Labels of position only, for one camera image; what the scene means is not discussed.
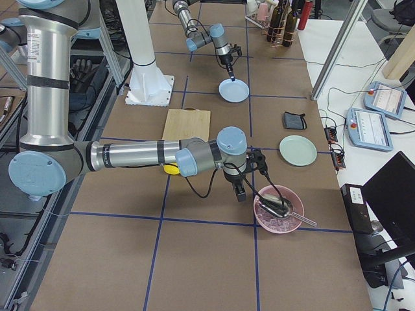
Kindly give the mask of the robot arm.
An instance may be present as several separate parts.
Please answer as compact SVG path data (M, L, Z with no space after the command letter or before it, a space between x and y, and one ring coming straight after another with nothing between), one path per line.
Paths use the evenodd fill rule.
M209 169L223 169L239 202L245 200L242 178L247 168L247 142L244 132L234 126L221 130L216 139L201 138L178 141L146 141L136 144L100 144L79 142L69 136L69 72L71 39L89 26L100 30L99 1L17 1L19 18L27 29L27 133L19 138L20 152L12 158L8 174L12 183L32 197L48 196L87 172L103 168L141 168L176 163L180 174L187 178ZM189 6L199 1L172 1L187 37L189 51L213 43L220 64L230 79L220 83L238 83L249 95L248 86L235 79L233 53L241 56L241 47L230 45L222 24L199 31ZM133 70L126 104L168 106L174 77L164 75L156 64L144 1L116 1Z
M194 3L197 1L172 1L172 9L180 20L187 38L188 50L195 52L212 43L219 66L227 71L231 81L235 81L233 65L242 55L241 47L228 42L221 23L214 24L207 30L199 20L192 18L189 6Z

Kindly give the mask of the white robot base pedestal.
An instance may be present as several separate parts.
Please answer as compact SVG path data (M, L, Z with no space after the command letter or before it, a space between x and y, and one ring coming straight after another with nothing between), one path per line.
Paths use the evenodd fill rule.
M166 107L174 77L164 75L156 63L145 2L120 0L116 4L133 63L126 103Z

